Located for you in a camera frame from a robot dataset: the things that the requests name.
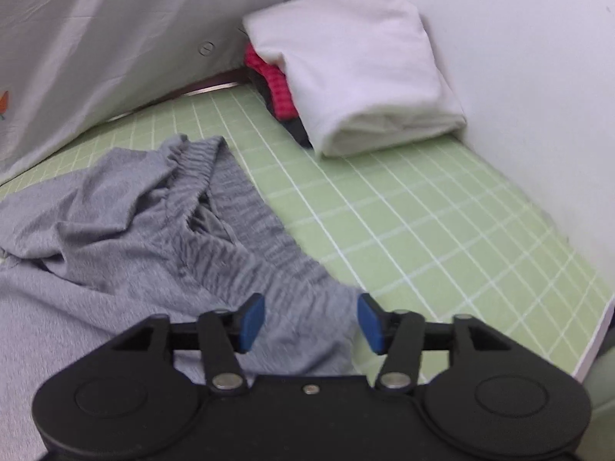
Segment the folded white garment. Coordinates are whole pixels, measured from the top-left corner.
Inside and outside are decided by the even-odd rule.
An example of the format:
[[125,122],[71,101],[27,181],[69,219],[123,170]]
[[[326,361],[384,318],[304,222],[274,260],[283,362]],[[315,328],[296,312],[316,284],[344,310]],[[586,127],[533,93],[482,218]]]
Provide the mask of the folded white garment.
[[466,125],[407,0],[291,0],[249,13],[256,54],[287,77],[315,153],[345,157]]

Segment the red black folded garment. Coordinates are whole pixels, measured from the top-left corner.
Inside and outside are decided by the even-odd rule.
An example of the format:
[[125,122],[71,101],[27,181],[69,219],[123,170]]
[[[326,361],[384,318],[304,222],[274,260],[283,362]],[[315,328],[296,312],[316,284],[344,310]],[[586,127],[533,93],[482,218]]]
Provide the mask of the red black folded garment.
[[297,145],[305,149],[312,148],[293,102],[286,75],[279,67],[266,63],[256,53],[252,43],[246,45],[244,63],[250,81],[264,100],[271,116],[286,129]]

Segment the green grid cutting mat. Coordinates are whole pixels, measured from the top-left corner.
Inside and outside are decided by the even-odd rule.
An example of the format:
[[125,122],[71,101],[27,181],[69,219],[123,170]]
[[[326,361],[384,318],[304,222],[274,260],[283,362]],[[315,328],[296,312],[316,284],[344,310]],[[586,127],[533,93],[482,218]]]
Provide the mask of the green grid cutting mat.
[[551,220],[450,136],[348,159],[298,147],[253,88],[209,88],[99,125],[2,185],[91,166],[116,147],[221,135],[301,248],[388,308],[469,313],[583,377],[612,317],[611,289]]

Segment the grey sweatpants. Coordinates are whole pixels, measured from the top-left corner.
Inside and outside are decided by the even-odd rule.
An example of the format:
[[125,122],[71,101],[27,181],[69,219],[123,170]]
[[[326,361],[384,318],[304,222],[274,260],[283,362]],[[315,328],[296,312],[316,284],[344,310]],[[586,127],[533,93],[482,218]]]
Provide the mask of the grey sweatpants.
[[346,373],[357,289],[302,251],[220,136],[114,149],[1,203],[1,456],[43,444],[34,392],[152,314],[189,322],[253,294],[248,376]]

